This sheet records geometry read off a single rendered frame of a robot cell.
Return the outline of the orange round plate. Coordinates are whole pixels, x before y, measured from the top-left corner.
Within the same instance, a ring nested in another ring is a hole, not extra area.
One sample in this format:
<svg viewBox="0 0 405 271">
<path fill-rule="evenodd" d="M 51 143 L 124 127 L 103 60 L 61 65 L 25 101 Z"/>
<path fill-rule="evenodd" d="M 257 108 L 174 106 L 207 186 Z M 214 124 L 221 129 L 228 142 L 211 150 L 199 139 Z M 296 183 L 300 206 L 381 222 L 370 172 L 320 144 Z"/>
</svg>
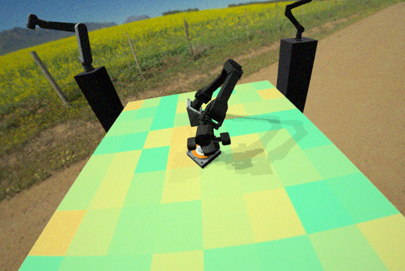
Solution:
<svg viewBox="0 0 405 271">
<path fill-rule="evenodd" d="M 196 149 L 195 151 L 192 151 L 193 155 L 194 155 L 196 158 L 199 158 L 199 159 L 206 159 L 206 158 L 209 158 L 210 156 L 212 156 L 212 155 L 205 156 L 204 153 L 199 152 L 199 148 L 200 148 L 199 145 L 196 145 L 196 148 L 197 148 L 197 149 Z"/>
</svg>

